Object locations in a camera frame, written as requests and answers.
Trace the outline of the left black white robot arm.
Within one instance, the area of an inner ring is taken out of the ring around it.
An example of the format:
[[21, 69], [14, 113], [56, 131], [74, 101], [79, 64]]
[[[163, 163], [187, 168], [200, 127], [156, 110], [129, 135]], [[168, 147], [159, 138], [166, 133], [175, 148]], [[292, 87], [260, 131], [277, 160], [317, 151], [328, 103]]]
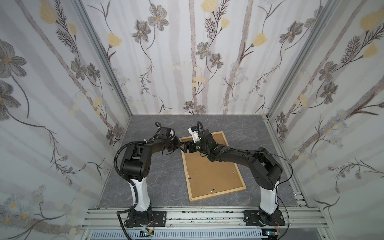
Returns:
[[159, 122], [155, 122], [155, 125], [157, 131], [152, 138], [124, 144], [114, 157], [114, 169], [130, 184], [134, 200], [132, 207], [117, 212], [121, 225], [126, 228], [155, 224], [147, 186], [152, 155], [164, 150], [172, 153], [178, 148], [179, 139], [175, 131], [172, 128], [163, 127]]

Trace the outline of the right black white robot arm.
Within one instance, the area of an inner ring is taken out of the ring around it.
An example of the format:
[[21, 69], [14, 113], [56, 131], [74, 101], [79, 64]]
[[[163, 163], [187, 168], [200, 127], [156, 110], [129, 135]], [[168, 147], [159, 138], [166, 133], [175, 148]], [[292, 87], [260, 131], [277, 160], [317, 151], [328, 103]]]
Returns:
[[193, 136], [192, 140], [179, 142], [178, 148], [184, 153], [198, 152], [211, 162], [229, 162], [249, 168], [261, 188], [257, 223], [261, 226], [273, 224], [281, 213], [277, 193], [283, 168], [278, 161], [265, 148], [253, 151], [235, 149], [216, 143], [210, 133], [196, 133], [198, 136]]

